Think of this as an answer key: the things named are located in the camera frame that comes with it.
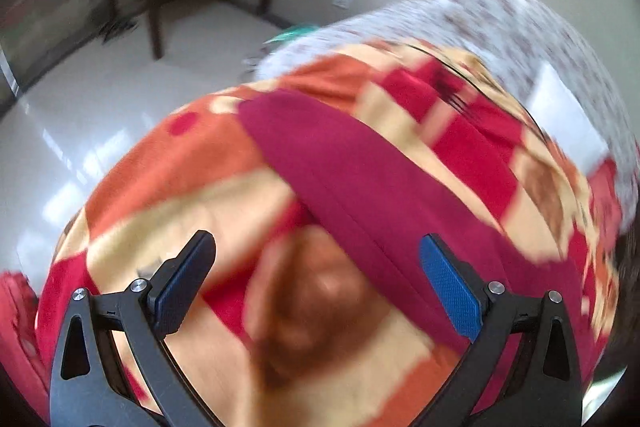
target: brown blurred object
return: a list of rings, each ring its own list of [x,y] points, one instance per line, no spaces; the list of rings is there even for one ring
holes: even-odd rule
[[[247,289],[244,327],[271,387],[348,359],[389,311],[334,238],[308,226],[264,252]]]

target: maroon pillow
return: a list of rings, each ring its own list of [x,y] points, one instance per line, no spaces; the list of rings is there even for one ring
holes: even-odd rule
[[[23,274],[0,275],[0,363],[31,408],[49,422],[49,377],[34,331],[37,302]]]

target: blue gripper pad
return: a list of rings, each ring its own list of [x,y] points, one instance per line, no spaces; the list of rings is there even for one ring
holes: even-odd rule
[[[429,236],[420,241],[420,264],[456,331],[475,341],[482,328],[480,302]]]

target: bolt head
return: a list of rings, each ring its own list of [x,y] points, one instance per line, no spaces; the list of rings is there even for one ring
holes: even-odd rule
[[[74,301],[81,301],[82,299],[84,299],[86,297],[86,295],[87,295],[86,288],[78,288],[73,293],[73,299],[74,299]]]
[[[489,291],[494,295],[502,295],[504,293],[504,284],[498,281],[489,283]]]
[[[560,292],[557,292],[556,290],[551,290],[549,292],[549,299],[556,304],[562,302],[562,296],[560,295]]]
[[[132,292],[135,292],[135,293],[142,292],[142,290],[146,288],[146,280],[136,279],[131,283],[130,288]]]

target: wall socket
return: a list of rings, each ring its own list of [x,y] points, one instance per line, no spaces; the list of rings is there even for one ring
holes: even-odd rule
[[[332,0],[331,2],[334,6],[343,10],[348,10],[351,7],[351,3],[353,3],[353,0]]]

